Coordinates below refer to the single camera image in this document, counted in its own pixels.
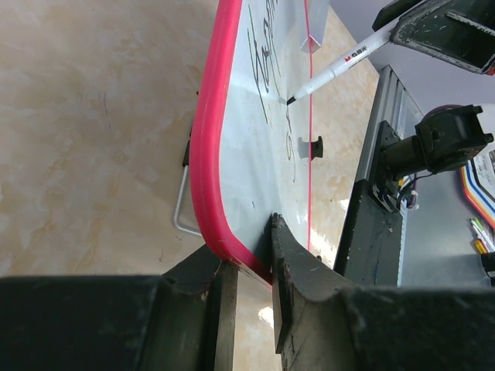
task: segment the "gray wall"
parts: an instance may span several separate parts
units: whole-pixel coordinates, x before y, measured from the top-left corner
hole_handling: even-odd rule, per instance
[[[373,32],[374,18],[388,2],[331,0],[333,9],[358,42]],[[495,104],[495,77],[475,75],[395,45],[385,46],[370,60],[377,70],[390,64],[423,113],[444,104]]]

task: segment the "black plastic bracket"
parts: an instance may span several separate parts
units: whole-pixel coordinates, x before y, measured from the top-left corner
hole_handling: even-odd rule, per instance
[[[395,205],[399,186],[387,170],[387,164],[381,151],[400,140],[397,132],[388,122],[382,121],[380,123],[370,169],[370,195],[389,213],[399,211]]]
[[[426,0],[400,17],[390,41],[472,73],[495,65],[493,0]]]
[[[189,147],[191,145],[191,133],[192,132],[193,132],[193,129],[191,128],[191,131],[189,132],[189,140],[187,141],[186,150],[184,151],[183,168],[185,168],[186,166],[189,166]]]
[[[271,234],[282,369],[493,369],[492,289],[357,287],[302,247],[277,214]]]
[[[205,245],[162,276],[0,280],[2,369],[232,370],[237,267]]]
[[[309,146],[307,141],[303,141],[299,138],[297,149],[300,158],[308,158],[309,157]],[[323,158],[323,138],[321,136],[318,137],[317,141],[311,142],[311,161],[317,158]]]

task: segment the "black bracket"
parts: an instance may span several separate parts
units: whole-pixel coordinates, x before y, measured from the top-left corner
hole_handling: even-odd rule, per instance
[[[302,247],[277,214],[271,235],[282,369],[493,369],[492,289],[358,287]]]
[[[400,140],[397,132],[395,132],[388,122],[382,121],[380,123],[370,169],[370,195],[389,213],[399,211],[395,205],[397,202],[395,197],[397,196],[399,185],[398,181],[390,177],[381,150]]]
[[[299,137],[297,150],[300,158],[308,158],[308,146],[307,141],[303,141],[302,138]],[[315,158],[323,158],[323,138],[321,136],[318,137],[317,141],[311,142],[311,161]]]
[[[237,267],[206,245],[162,276],[2,278],[0,302],[2,369],[232,370]]]
[[[481,264],[490,277],[490,284],[495,287],[495,253],[481,254]]]

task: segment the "black mount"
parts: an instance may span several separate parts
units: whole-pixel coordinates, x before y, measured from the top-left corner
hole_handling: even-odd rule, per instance
[[[0,280],[2,369],[232,369],[237,268],[203,246],[162,276]]]
[[[307,141],[302,141],[299,137],[297,151],[300,158],[308,158],[309,143]],[[318,137],[317,141],[311,142],[311,161],[314,160],[315,157],[323,158],[323,138],[321,136]]]
[[[481,107],[440,107],[416,125],[416,135],[401,140],[392,127],[380,124],[370,171],[370,194],[390,213],[398,212],[398,180],[428,170],[432,174],[467,165],[486,145],[477,115]]]

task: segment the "whiteboard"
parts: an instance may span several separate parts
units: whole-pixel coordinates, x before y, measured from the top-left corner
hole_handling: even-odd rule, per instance
[[[217,21],[231,10],[221,3]],[[191,138],[191,192],[207,245],[268,279],[273,213],[309,245],[310,97],[286,104],[311,76],[310,55],[299,45],[307,8],[303,0],[244,0],[237,6],[234,41],[223,30],[227,45],[217,47],[217,21],[213,31]],[[210,54],[226,53],[222,47],[230,45],[230,71],[209,66]],[[205,105],[215,108],[214,118],[202,117],[211,112]]]

